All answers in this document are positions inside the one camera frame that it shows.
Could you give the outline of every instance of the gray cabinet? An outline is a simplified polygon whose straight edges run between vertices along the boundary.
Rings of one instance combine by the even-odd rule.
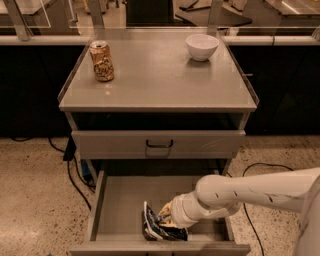
[[[195,225],[186,243],[143,237],[143,201],[157,211],[202,175],[225,174],[256,109],[223,41],[208,61],[190,58],[185,39],[194,33],[208,32],[102,31],[97,38],[110,45],[115,79],[97,82],[87,52],[66,83],[60,109],[81,158],[99,176],[88,235],[74,255],[248,253],[248,246],[235,244],[227,220]],[[103,163],[99,170],[96,161]]]

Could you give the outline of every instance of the chair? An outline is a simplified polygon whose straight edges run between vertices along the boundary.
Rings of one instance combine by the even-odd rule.
[[[172,0],[127,0],[124,3],[127,27],[186,25],[174,19]]]

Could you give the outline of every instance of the aluminum can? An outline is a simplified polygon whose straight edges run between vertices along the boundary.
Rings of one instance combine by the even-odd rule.
[[[100,82],[114,78],[110,47],[106,41],[94,41],[90,44],[90,55],[95,77]]]

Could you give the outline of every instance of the speckled floor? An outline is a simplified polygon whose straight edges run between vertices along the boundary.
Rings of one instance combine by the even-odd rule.
[[[64,149],[66,138],[53,143]],[[89,210],[71,185],[63,154],[53,149],[48,139],[15,142],[0,138],[0,255],[63,256],[83,240]],[[283,164],[293,169],[320,166],[320,136],[247,136],[230,174],[241,176],[255,162]],[[93,201],[93,193],[76,183]],[[282,168],[256,166],[247,175],[283,171]],[[299,214],[247,205],[266,256],[292,255]],[[231,218],[235,240],[250,244],[250,256],[261,255],[255,234],[243,208]]]

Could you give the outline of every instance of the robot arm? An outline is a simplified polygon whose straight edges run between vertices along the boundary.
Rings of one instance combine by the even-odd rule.
[[[320,168],[241,178],[204,176],[194,191],[173,199],[171,218],[179,228],[190,227],[200,219],[230,216],[238,211],[239,203],[301,212],[319,175]]]
[[[320,168],[242,178],[205,176],[194,191],[170,202],[171,222],[190,227],[201,219],[232,215],[240,203],[300,212],[294,255],[320,252]]]

